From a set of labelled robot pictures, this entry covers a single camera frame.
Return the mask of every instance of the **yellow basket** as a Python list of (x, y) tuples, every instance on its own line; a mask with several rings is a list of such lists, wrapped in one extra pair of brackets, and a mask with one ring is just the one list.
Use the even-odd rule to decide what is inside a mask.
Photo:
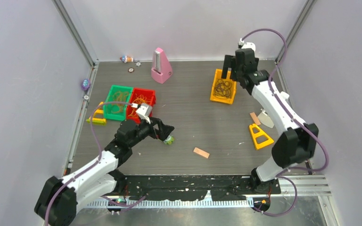
[(221, 79), (221, 73), (221, 69), (216, 69), (210, 100), (231, 105), (237, 92), (237, 82), (230, 79), (231, 71), (228, 71), (226, 79)]

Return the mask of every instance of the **yellow plastic part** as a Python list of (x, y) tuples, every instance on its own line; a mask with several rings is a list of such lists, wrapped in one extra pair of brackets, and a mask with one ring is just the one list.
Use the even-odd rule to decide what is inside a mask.
[[(257, 129), (259, 132), (254, 133), (253, 129)], [(274, 143), (274, 140), (270, 136), (268, 136), (267, 133), (265, 133), (258, 125), (254, 123), (252, 125), (249, 125), (249, 131), (250, 135), (252, 135), (253, 144), (255, 145), (256, 150), (262, 149)], [(267, 140), (258, 144), (256, 139), (260, 136), (265, 136)]]
[[(95, 118), (95, 116), (96, 116), (97, 114), (101, 114), (102, 117), (103, 117), (103, 110), (102, 110), (101, 108), (99, 108), (98, 110), (96, 110), (96, 111), (94, 112), (94, 115), (93, 115), (93, 117), (92, 117), (92, 123), (95, 124), (95, 125), (102, 125), (102, 126), (106, 125), (106, 119)], [(87, 119), (87, 122), (88, 122), (88, 123), (91, 122), (91, 117), (89, 117), (89, 118)]]
[(231, 71), (228, 71), (227, 78), (223, 79), (223, 81), (232, 84), (232, 87), (229, 90), (230, 93), (227, 95), (227, 97), (217, 96), (214, 90), (216, 88), (217, 81), (221, 80), (221, 73), (222, 73), (221, 69), (216, 69), (216, 72), (214, 73), (214, 80), (212, 85), (212, 92), (210, 94), (210, 100), (231, 105), (232, 103), (234, 103), (235, 93), (237, 92), (237, 82), (230, 79)]

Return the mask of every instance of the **black base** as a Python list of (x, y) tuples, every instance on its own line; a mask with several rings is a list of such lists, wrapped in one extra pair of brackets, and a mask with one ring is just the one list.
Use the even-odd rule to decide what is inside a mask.
[(281, 193), (278, 180), (256, 191), (250, 190), (248, 180), (242, 175), (127, 176), (126, 190), (108, 195), (129, 195), (131, 200), (146, 196), (145, 200), (151, 201), (194, 201), (204, 199), (210, 190), (213, 201), (232, 201), (245, 200), (244, 195), (249, 194), (266, 196), (270, 186), (272, 194)]
[[(45, 219), (45, 213), (52, 196), (63, 185), (62, 180), (56, 177), (49, 178), (38, 198), (34, 207), (34, 212), (42, 219)], [(65, 188), (55, 199), (49, 212), (49, 225), (68, 226), (74, 220), (77, 208), (77, 197), (74, 188)]]

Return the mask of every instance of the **red basket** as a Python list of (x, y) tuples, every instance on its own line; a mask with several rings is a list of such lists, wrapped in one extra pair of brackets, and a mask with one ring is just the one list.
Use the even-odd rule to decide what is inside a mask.
[[(142, 100), (153, 107), (156, 104), (155, 91), (150, 89), (134, 88), (131, 94), (130, 103), (142, 104)], [(136, 108), (127, 107), (126, 119), (132, 119), (139, 124), (141, 123), (141, 120), (135, 110)]]

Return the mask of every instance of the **orange tangled wire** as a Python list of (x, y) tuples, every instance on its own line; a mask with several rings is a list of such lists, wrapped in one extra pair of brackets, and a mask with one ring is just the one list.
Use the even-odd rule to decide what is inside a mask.
[[(141, 105), (141, 104), (149, 104), (149, 103), (147, 103), (147, 102), (148, 102), (147, 98), (144, 97), (143, 95), (139, 95), (139, 96), (133, 101), (134, 104), (138, 104), (138, 105)], [(128, 115), (128, 117), (131, 117), (131, 118), (138, 117), (138, 116), (137, 116), (137, 113), (135, 112), (135, 108), (132, 108), (132, 112), (131, 112), (131, 114)]]
[[(121, 92), (117, 91), (112, 95), (112, 101), (120, 101), (120, 102), (127, 102), (127, 97), (130, 93), (129, 92)], [(114, 111), (113, 106), (117, 106), (118, 110)], [(112, 114), (121, 113), (124, 111), (124, 105), (123, 104), (112, 104)]]

